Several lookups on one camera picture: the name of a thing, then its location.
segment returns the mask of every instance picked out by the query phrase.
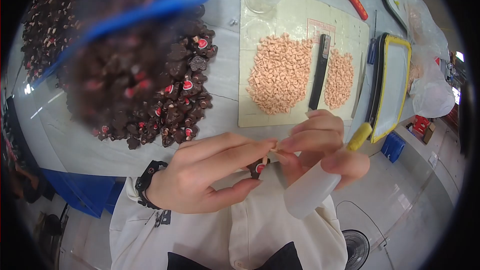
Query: white cutting board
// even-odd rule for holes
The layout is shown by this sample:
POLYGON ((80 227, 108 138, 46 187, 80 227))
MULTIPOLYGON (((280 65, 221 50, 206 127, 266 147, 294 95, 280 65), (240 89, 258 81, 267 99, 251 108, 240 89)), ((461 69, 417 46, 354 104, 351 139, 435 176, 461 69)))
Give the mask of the white cutting board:
MULTIPOLYGON (((241 0, 238 85, 238 126, 240 128, 297 124, 307 119, 305 113, 308 111, 322 34, 328 34, 332 38, 330 50, 336 48, 341 55, 349 52, 353 57, 354 77, 350 98, 340 108, 331 110, 335 116, 341 117, 344 121, 351 120, 360 77, 362 51, 362 62, 365 63, 368 50, 368 25, 354 16, 317 0, 280 0, 272 11, 261 15, 249 10, 244 0, 241 0), (249 86, 247 80, 251 69, 255 66, 254 56, 260 38, 272 34, 280 36, 282 33, 290 34, 292 40, 313 38, 314 47, 307 96, 291 108, 290 113, 268 115, 258 108, 245 88, 249 86)), ((319 108, 329 110, 324 98, 326 81, 327 74, 323 82, 319 108)))

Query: black bracelet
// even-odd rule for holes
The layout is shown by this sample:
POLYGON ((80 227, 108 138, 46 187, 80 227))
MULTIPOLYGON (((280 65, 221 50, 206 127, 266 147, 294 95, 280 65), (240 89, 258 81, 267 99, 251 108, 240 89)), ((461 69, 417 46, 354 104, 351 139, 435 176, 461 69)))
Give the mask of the black bracelet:
POLYGON ((153 160, 150 162, 150 164, 148 164, 148 167, 145 169, 143 174, 137 178, 137 182, 135 183, 135 189, 137 190, 138 196, 140 197, 138 203, 140 203, 142 206, 154 210, 163 210, 162 208, 156 206, 151 201, 149 201, 148 198, 143 194, 143 192, 145 192, 150 186, 153 174, 161 170, 161 167, 166 168, 168 165, 169 164, 164 161, 153 160))

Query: table surface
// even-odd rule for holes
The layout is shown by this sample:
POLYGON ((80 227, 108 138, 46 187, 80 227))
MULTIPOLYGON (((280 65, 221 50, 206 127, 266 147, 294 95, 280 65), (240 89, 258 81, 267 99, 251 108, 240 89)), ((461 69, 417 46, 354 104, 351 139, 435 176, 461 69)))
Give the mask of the table surface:
MULTIPOLYGON (((360 18, 348 0, 319 0, 337 9, 360 18)), ((206 117, 198 123, 198 138, 234 132, 261 140, 288 136, 293 125, 261 127, 238 127, 238 83, 240 27, 230 26, 231 19, 240 20, 240 0, 209 0, 205 4, 203 20, 215 30, 213 43, 218 46, 218 55, 206 70, 208 81, 205 87, 213 96, 213 109, 206 111, 206 117)), ((406 38, 405 31, 388 14, 382 0, 360 0, 369 18, 365 21, 373 27, 375 9, 377 15, 377 36, 384 32, 406 38)), ((15 43, 10 52, 7 73, 7 95, 14 95, 17 117, 24 137, 38 165, 45 169, 100 176, 139 176, 151 160, 169 161, 177 144, 169 148, 161 146, 157 138, 152 144, 129 150, 126 141, 100 142, 79 125, 70 121, 66 108, 66 94, 55 88, 57 79, 51 76, 38 88, 25 93, 27 71, 23 68, 20 52, 23 27, 19 27, 15 43)), ((367 65, 362 93, 353 120, 345 121, 344 142, 350 140, 353 132, 364 122, 373 77, 373 66, 367 65)), ((412 100, 407 95, 400 121, 414 115, 412 100)))

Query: electric fan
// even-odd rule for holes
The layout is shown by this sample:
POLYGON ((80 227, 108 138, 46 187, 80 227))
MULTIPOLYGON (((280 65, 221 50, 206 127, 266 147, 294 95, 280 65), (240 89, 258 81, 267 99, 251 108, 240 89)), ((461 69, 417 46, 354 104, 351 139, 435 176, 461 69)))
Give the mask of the electric fan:
POLYGON ((346 261, 345 270, 358 270, 367 260, 370 252, 370 243, 367 237, 360 231, 347 229, 342 231, 345 237, 346 251, 348 260, 346 261))

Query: black ruler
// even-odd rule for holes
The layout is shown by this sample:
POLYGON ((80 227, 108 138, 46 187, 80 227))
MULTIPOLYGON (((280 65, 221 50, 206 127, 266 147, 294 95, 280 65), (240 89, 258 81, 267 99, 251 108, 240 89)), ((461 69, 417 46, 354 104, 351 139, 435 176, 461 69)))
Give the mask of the black ruler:
POLYGON ((317 68, 315 69, 315 78, 311 87, 310 102, 308 107, 311 110, 318 108, 322 87, 324 85, 325 72, 328 64, 328 52, 330 51, 330 36, 322 34, 320 36, 320 49, 318 50, 317 68))

